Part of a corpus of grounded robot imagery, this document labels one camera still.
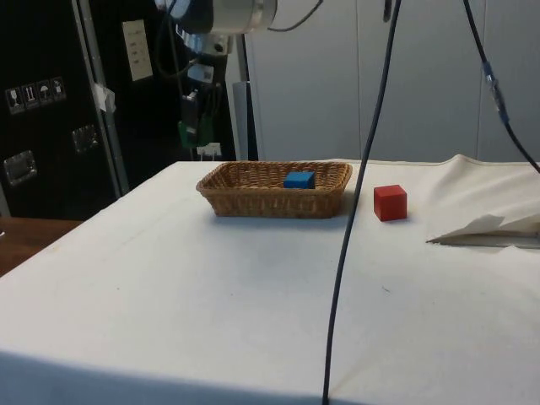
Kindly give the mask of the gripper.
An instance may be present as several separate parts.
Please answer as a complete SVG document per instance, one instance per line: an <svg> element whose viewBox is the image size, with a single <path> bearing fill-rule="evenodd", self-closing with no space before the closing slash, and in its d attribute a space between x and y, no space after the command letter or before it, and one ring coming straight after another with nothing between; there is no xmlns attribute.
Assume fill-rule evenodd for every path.
<svg viewBox="0 0 540 405"><path fill-rule="evenodd" d="M194 83L181 97L182 124L190 134L197 135L199 116L215 116L220 108L222 84Z"/></svg>

